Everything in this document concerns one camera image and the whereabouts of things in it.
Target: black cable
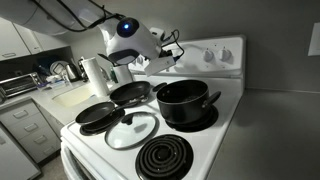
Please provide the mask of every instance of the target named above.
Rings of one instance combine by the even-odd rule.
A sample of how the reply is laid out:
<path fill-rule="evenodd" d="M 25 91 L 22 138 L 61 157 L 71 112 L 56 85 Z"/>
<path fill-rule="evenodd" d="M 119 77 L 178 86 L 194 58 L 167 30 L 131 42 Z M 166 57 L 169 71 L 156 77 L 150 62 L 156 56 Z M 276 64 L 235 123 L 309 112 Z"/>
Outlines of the black cable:
<path fill-rule="evenodd" d="M 96 3 L 94 3 L 93 1 L 89 0 L 91 3 L 93 3 L 95 6 L 101 8 L 104 12 L 104 16 L 98 20 L 96 20 L 95 22 L 93 22 L 91 25 L 89 26 L 85 26 L 81 21 L 80 19 L 72 12 L 72 10 L 66 5 L 64 4 L 61 0 L 57 0 L 60 5 L 62 7 L 64 7 L 70 14 L 71 16 L 80 24 L 80 26 L 83 27 L 83 29 L 71 29 L 69 27 L 67 27 L 66 25 L 64 25 L 63 23 L 61 23 L 59 20 L 57 20 L 55 17 L 53 17 L 40 3 L 38 3 L 36 0 L 31 0 L 33 3 L 35 3 L 42 11 L 44 11 L 54 22 L 56 22 L 57 24 L 59 24 L 60 26 L 62 26 L 63 28 L 69 30 L 69 31 L 72 31 L 72 32 L 84 32 L 88 29 L 92 29 L 94 27 L 96 27 L 98 24 L 101 24 L 103 22 L 105 22 L 106 20 L 109 20 L 109 19 L 112 19 L 112 18 L 115 18 L 115 19 L 122 19 L 124 18 L 125 16 L 124 15 L 121 15 L 121 14 L 111 14 L 110 12 L 106 11 L 104 9 L 104 6 L 100 7 L 98 6 Z"/>
<path fill-rule="evenodd" d="M 178 39 L 179 39 L 179 31 L 177 30 L 177 32 L 178 32 L 178 37 L 176 38 L 176 36 L 175 36 L 175 34 L 174 33 L 172 33 L 172 36 L 173 36 L 173 38 L 174 38 L 174 41 L 175 41 L 175 43 L 177 44 L 177 46 L 182 50 L 182 53 L 179 55 L 179 56 L 176 56 L 176 60 L 178 60 L 178 59 L 180 59 L 180 57 L 182 56 L 182 55 L 184 55 L 184 49 L 179 45 L 179 43 L 178 43 Z"/>
<path fill-rule="evenodd" d="M 61 0 L 57 1 L 71 14 L 71 16 L 80 24 L 80 26 L 82 26 L 84 29 L 88 29 L 66 4 L 64 4 Z"/>
<path fill-rule="evenodd" d="M 180 57 L 181 57 L 182 55 L 184 55 L 184 49 L 183 49 L 183 48 L 179 45 L 179 43 L 178 43 L 178 39 L 179 39 L 179 37 L 180 37 L 180 32 L 179 32 L 179 30 L 178 30 L 178 29 L 175 29 L 174 31 L 172 31 L 172 32 L 171 32 L 171 35 L 170 35 L 169 37 L 167 37 L 164 41 L 167 41 L 167 40 L 171 39 L 171 37 L 173 37 L 173 41 L 170 42 L 170 43 L 167 43 L 167 44 L 165 44 L 165 45 L 162 45 L 161 47 L 163 48 L 163 47 L 168 46 L 168 45 L 170 45 L 170 44 L 176 43 L 177 46 L 182 50 L 182 53 L 181 53 L 180 55 L 174 57 L 174 60 L 177 61 L 178 59 L 180 59 Z"/>
<path fill-rule="evenodd" d="M 64 24 L 62 24 L 60 21 L 58 21 L 55 17 L 53 17 L 40 3 L 38 3 L 36 0 L 31 0 L 33 3 L 35 3 L 43 12 L 45 12 L 54 22 L 56 22 L 57 24 L 59 24 L 60 26 L 62 26 L 63 28 L 72 31 L 72 32 L 84 32 L 87 29 L 71 29 L 67 26 L 65 26 Z"/>
<path fill-rule="evenodd" d="M 169 37 L 167 37 L 165 40 L 163 40 L 163 42 L 170 40 L 171 37 L 173 36 L 173 34 L 174 34 L 175 32 L 177 32 L 177 34 L 178 34 L 177 39 L 179 39 L 179 37 L 180 37 L 180 32 L 179 32 L 178 29 L 175 29 L 175 30 L 173 30 L 173 31 L 171 32 L 171 35 L 170 35 Z M 173 44 L 173 43 L 174 43 L 174 41 L 172 41 L 172 42 L 170 42 L 170 43 L 167 43 L 167 44 L 165 44 L 165 45 L 162 45 L 161 47 L 165 47 L 165 46 L 168 46 L 168 45 Z"/>

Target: pot handle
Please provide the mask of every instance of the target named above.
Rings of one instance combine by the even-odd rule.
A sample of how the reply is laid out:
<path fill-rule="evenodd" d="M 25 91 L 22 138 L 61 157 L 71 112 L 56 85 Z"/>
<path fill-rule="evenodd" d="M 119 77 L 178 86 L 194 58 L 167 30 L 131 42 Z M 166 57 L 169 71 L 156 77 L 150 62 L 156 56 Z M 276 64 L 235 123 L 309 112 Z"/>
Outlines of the pot handle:
<path fill-rule="evenodd" d="M 166 85 L 167 85 L 166 82 L 163 82 L 163 83 L 161 83 L 161 84 L 158 84 L 158 85 L 156 85 L 156 87 L 154 87 L 154 88 L 152 89 L 152 92 L 158 92 L 161 88 L 163 88 L 163 87 L 166 86 Z"/>
<path fill-rule="evenodd" d="M 220 95 L 221 95 L 221 91 L 218 91 L 218 92 L 212 94 L 207 100 L 205 100 L 203 102 L 202 108 L 205 108 L 208 105 L 213 104 L 214 102 L 216 102 L 219 99 Z"/>

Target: electric kettle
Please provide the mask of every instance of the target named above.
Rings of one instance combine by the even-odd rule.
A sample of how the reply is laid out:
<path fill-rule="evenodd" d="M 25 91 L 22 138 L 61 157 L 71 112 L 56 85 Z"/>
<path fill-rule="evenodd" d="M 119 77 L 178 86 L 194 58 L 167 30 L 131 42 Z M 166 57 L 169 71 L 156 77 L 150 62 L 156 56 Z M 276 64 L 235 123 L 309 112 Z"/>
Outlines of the electric kettle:
<path fill-rule="evenodd" d="M 75 82 L 80 79 L 77 68 L 74 64 L 67 64 L 66 71 L 70 82 Z"/>

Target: white countertop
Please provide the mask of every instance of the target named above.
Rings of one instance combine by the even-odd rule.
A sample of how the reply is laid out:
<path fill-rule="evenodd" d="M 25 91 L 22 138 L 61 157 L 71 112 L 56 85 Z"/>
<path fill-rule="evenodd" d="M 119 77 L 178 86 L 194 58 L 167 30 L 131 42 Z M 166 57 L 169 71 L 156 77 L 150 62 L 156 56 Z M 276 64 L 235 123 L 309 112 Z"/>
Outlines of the white countertop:
<path fill-rule="evenodd" d="M 8 99 L 4 104 L 0 105 L 0 110 L 10 107 L 12 105 L 18 104 L 20 102 L 32 99 L 37 104 L 39 104 L 44 109 L 46 109 L 53 117 L 58 119 L 62 124 L 66 125 L 71 121 L 75 120 L 77 115 L 84 109 L 94 104 L 109 100 L 109 96 L 108 97 L 93 96 L 83 101 L 82 103 L 72 107 L 64 107 L 52 100 L 52 98 L 57 95 L 63 94 L 72 89 L 76 89 L 88 83 L 90 82 L 84 83 L 82 81 L 78 81 L 78 82 L 73 82 L 71 84 L 68 84 L 66 87 L 59 88 L 59 89 L 44 90 L 42 92 L 40 92 L 39 90 L 31 91 L 29 93 L 25 93 L 25 94 L 16 96 L 14 98 Z M 107 84 L 108 84 L 108 87 L 111 89 L 114 89 L 115 87 L 117 87 L 117 86 L 112 86 L 113 84 L 111 83 L 107 83 Z"/>

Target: pot lid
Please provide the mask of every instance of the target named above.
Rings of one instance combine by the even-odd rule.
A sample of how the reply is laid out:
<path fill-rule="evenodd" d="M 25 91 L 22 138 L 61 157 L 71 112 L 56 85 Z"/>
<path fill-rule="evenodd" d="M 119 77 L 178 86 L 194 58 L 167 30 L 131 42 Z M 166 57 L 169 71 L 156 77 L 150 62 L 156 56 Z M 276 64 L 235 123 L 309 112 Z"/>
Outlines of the pot lid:
<path fill-rule="evenodd" d="M 128 114 L 106 133 L 105 141 L 113 149 L 127 149 L 154 135 L 157 118 L 148 112 Z"/>

